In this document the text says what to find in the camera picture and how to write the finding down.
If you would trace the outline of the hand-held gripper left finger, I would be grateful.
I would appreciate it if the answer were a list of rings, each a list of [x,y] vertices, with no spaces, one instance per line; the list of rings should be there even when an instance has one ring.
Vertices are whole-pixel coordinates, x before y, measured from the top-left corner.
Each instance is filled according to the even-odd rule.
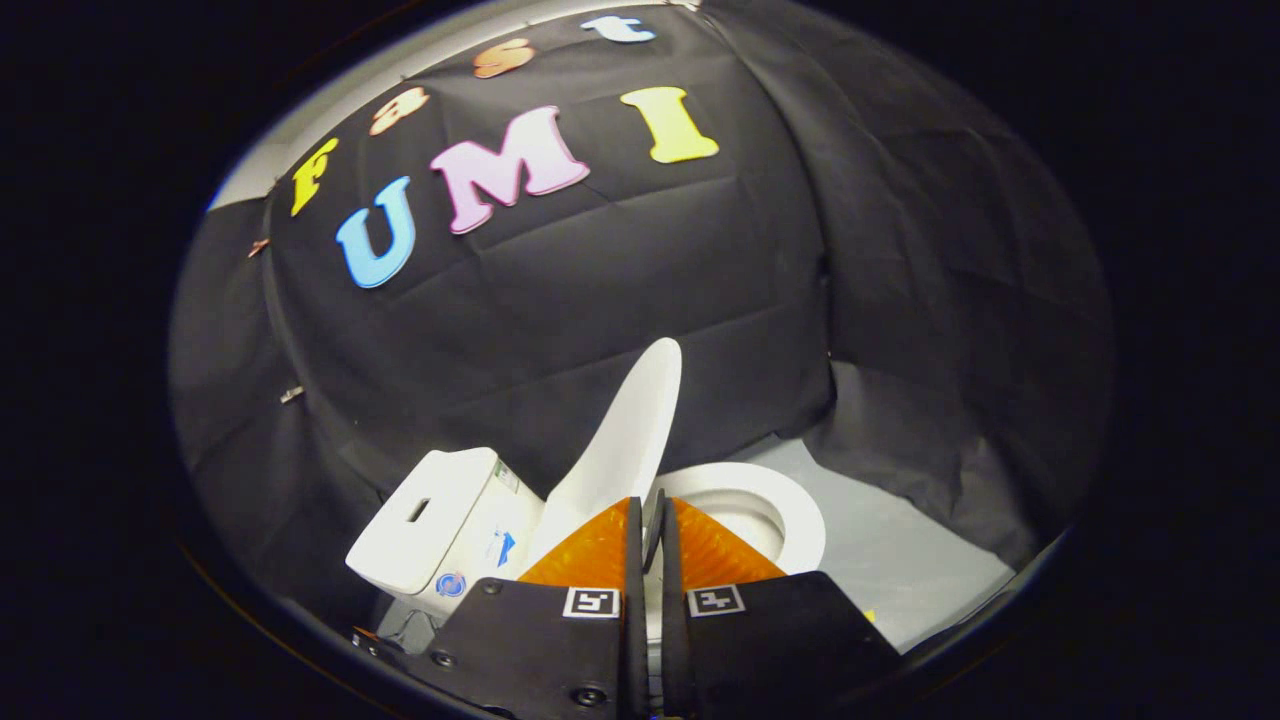
[[[483,578],[421,653],[353,643],[477,719],[646,719],[639,498],[623,505],[620,588]]]

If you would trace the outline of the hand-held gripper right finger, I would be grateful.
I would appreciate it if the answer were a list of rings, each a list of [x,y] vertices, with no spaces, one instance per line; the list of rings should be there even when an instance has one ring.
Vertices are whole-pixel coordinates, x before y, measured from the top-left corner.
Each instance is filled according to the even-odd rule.
[[[787,574],[681,498],[660,501],[667,717],[836,719],[900,652],[823,571]]]

